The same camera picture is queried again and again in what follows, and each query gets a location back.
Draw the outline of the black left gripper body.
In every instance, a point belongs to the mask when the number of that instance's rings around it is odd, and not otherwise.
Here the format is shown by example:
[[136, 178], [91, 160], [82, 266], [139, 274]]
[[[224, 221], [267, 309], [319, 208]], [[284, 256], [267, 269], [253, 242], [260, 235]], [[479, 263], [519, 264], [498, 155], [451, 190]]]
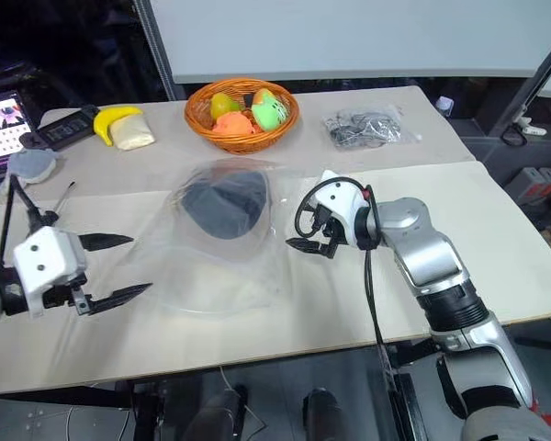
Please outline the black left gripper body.
[[42, 305], [45, 309], [61, 306], [75, 308], [79, 315], [87, 315], [93, 311], [92, 296], [85, 294], [83, 286], [87, 283], [84, 272], [71, 281], [55, 283], [42, 294]]

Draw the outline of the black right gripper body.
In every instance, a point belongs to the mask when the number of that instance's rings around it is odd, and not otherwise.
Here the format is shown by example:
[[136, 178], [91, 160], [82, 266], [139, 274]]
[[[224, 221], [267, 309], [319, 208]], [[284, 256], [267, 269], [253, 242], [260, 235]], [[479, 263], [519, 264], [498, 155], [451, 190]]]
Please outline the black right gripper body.
[[329, 238], [328, 246], [347, 245], [342, 223], [332, 216], [332, 211], [324, 206], [318, 206], [318, 221], [322, 234]]

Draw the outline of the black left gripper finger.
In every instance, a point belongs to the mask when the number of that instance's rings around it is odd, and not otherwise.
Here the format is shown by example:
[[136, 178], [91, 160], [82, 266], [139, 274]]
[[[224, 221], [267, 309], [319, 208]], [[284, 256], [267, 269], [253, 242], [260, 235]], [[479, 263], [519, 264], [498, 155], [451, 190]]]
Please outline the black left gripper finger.
[[115, 290], [111, 295], [105, 299], [101, 300], [89, 300], [90, 311], [89, 315], [95, 315], [104, 311], [109, 311], [115, 309], [116, 307], [122, 306], [127, 302], [135, 299], [145, 290], [150, 288], [152, 283], [145, 283], [134, 285], [122, 289]]
[[134, 241], [131, 237], [114, 233], [87, 233], [79, 235], [78, 238], [86, 251], [105, 250]]

